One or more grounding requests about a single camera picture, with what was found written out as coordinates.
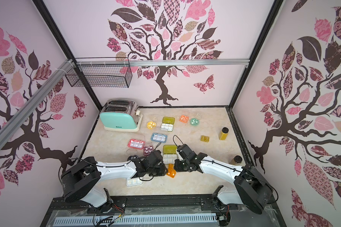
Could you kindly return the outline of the orange small pillbox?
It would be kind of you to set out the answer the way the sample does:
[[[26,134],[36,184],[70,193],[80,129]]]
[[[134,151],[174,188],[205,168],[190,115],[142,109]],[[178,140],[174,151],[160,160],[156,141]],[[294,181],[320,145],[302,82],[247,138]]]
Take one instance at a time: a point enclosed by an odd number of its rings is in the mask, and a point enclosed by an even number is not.
[[[169,164],[168,165],[168,172],[167,172],[167,176],[174,178],[176,176],[176,170],[174,169],[174,164]]]

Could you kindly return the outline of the yellow small pillbox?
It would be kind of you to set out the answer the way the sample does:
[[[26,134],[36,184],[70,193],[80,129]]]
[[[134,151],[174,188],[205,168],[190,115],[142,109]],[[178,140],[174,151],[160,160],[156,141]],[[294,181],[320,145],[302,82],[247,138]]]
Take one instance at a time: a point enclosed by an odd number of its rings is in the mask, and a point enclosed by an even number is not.
[[[205,136],[205,135],[201,135],[200,140],[202,142],[209,142],[210,141],[210,137],[209,136]]]

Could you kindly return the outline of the green lid white pillbox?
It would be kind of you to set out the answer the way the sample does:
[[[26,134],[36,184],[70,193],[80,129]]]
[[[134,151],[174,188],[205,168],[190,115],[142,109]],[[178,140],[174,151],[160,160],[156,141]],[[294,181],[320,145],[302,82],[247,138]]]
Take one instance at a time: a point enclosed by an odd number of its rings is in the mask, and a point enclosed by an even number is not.
[[[176,145],[164,145],[163,146],[164,164],[174,164],[176,159],[178,159],[177,146]]]

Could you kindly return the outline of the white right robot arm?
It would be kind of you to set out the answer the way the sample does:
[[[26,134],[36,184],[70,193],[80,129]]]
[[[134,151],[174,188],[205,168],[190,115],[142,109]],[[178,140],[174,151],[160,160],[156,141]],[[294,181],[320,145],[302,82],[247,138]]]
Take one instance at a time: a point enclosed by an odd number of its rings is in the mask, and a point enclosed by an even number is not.
[[[205,153],[196,154],[187,144],[177,147],[181,159],[175,160],[176,172],[194,172],[221,178],[234,188],[221,186],[216,200],[223,205],[243,204],[250,211],[262,214],[273,195],[273,187],[254,166],[235,166],[218,161]]]

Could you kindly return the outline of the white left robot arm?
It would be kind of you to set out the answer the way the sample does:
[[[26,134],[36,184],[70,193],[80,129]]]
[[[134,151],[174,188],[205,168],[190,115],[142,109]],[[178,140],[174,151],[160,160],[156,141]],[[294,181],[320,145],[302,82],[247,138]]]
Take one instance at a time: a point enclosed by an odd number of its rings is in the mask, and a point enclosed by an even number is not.
[[[66,170],[60,176],[64,201],[83,201],[98,208],[112,203],[106,189],[99,189],[102,181],[124,178],[165,176],[168,169],[160,151],[154,151],[144,158],[135,158],[122,163],[105,163],[87,157]]]

